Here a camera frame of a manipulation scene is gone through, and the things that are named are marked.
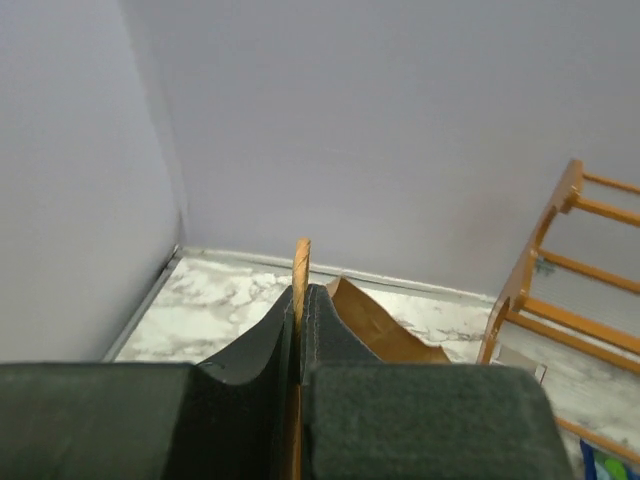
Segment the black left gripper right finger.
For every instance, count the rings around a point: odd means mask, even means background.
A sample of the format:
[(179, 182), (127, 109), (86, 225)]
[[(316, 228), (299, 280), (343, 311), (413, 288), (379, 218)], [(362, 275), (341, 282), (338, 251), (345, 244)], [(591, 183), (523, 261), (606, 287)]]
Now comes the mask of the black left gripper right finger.
[(510, 366), (386, 362), (307, 289), (305, 479), (569, 479), (550, 402)]

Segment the blue Bonk snack bag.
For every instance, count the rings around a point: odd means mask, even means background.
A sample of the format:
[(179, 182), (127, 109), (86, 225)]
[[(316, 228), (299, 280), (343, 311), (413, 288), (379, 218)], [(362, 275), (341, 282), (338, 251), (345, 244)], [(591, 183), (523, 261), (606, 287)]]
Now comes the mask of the blue Bonk snack bag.
[(627, 464), (580, 440), (585, 480), (639, 480), (639, 473)]

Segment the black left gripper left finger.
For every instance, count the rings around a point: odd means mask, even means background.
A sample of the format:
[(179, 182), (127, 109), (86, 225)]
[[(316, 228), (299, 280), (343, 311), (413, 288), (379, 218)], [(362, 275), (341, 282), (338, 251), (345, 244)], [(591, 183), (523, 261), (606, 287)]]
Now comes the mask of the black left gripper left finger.
[(198, 363), (1, 368), (5, 479), (283, 479), (293, 293)]

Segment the brown paper bag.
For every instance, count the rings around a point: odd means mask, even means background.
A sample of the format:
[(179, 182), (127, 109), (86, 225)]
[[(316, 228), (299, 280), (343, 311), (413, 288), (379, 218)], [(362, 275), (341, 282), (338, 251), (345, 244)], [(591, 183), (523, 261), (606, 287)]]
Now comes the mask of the brown paper bag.
[(337, 358), (373, 358), (392, 364), (449, 364), (444, 349), (428, 346), (412, 335), (375, 300), (343, 276), (319, 290), (328, 305), (322, 320), (308, 292), (311, 240), (300, 238), (292, 267), (293, 327), (291, 334), (283, 479), (300, 479), (303, 465), (304, 368), (321, 346)]

